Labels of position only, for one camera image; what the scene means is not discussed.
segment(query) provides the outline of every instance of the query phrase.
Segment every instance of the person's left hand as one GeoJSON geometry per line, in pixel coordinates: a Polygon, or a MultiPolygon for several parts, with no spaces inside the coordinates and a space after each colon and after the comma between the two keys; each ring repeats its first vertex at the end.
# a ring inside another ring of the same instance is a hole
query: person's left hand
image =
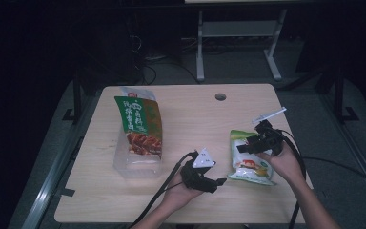
{"type": "Polygon", "coordinates": [[[165,205],[173,211],[177,211],[180,208],[186,206],[186,204],[188,204],[190,200],[204,193],[203,191],[187,188],[186,185],[182,182],[180,170],[172,178],[171,182],[168,185],[168,188],[169,187],[172,188],[166,191],[161,205],[165,205]]]}

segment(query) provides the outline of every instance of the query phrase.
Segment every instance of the transparent plastic container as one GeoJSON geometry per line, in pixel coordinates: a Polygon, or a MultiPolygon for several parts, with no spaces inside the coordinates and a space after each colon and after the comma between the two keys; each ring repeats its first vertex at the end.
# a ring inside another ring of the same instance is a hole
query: transparent plastic container
{"type": "Polygon", "coordinates": [[[130,153],[129,141],[121,128],[115,148],[113,167],[124,178],[157,178],[162,160],[158,155],[130,153]]]}

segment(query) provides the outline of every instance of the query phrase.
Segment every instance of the green and white food package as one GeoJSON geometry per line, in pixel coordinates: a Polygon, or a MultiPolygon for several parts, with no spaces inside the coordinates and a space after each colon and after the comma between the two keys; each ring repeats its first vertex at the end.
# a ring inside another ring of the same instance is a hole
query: green and white food package
{"type": "Polygon", "coordinates": [[[232,179],[242,179],[254,183],[275,185],[271,182],[273,167],[255,154],[239,153],[238,145],[247,144],[246,137],[257,135],[238,130],[231,130],[230,142],[233,157],[234,173],[228,175],[232,179]]]}

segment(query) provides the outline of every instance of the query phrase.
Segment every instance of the gray floor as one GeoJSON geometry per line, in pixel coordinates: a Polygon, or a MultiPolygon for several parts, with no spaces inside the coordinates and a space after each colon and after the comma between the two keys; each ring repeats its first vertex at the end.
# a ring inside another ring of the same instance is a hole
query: gray floor
{"type": "MultiPolygon", "coordinates": [[[[249,41],[246,47],[236,47],[229,52],[208,52],[204,57],[206,80],[203,84],[270,83],[280,87],[298,79],[302,73],[296,73],[295,66],[303,43],[280,41],[278,44],[274,56],[283,76],[280,82],[272,79],[264,59],[263,49],[267,44],[266,41],[249,41]]],[[[193,79],[193,51],[186,52],[180,63],[165,58],[149,66],[156,71],[153,85],[196,84],[193,79]]],[[[144,72],[147,81],[151,81],[154,71],[145,68],[144,72]]],[[[366,103],[361,92],[346,80],[344,106],[352,107],[359,121],[339,125],[332,115],[333,93],[317,94],[314,91],[316,81],[313,79],[290,92],[277,92],[282,106],[288,109],[285,115],[301,153],[330,159],[362,171],[356,159],[358,156],[361,159],[362,155],[366,160],[366,103]]],[[[62,120],[65,111],[72,108],[72,84],[64,92],[10,228],[21,228],[24,224],[55,157],[63,153],[69,142],[75,142],[84,135],[99,95],[83,97],[84,119],[75,127],[71,122],[62,120]]],[[[306,160],[306,165],[317,196],[335,220],[343,228],[366,228],[366,180],[333,164],[306,160]]],[[[71,166],[72,160],[51,194],[51,202],[38,228],[123,228],[115,224],[62,224],[54,220],[56,204],[71,166]]],[[[287,228],[287,225],[251,225],[251,228],[287,228]]]]}

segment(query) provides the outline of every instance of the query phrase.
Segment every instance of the table hole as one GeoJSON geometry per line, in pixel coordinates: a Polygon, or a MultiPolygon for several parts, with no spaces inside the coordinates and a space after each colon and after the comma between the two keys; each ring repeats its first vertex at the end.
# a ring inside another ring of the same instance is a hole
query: table hole
{"type": "Polygon", "coordinates": [[[227,96],[225,94],[216,94],[215,99],[218,101],[224,101],[225,99],[227,99],[227,96]]]}

